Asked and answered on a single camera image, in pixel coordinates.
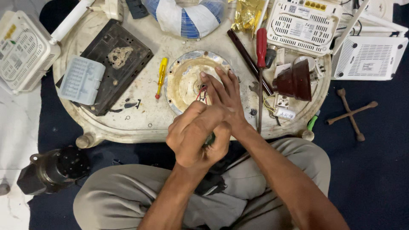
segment gold foil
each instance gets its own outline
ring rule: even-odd
[[[237,0],[236,14],[231,28],[236,32],[254,32],[263,6],[263,0]]]

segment yellow ethernet port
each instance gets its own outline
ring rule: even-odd
[[[317,2],[312,2],[312,1],[306,1],[304,6],[308,8],[320,10],[320,11],[325,11],[325,9],[327,9],[326,5],[323,5]]]

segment capacitor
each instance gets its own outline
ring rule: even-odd
[[[295,112],[286,108],[276,106],[276,108],[274,109],[274,116],[292,120],[295,117]]]

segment plastic storage box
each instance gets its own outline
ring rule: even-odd
[[[104,72],[103,64],[73,55],[58,96],[84,105],[94,104]]]

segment green tool handle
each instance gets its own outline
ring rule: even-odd
[[[309,131],[312,131],[312,128],[314,127],[315,121],[317,120],[318,116],[314,115],[311,120],[307,124],[307,129]]]

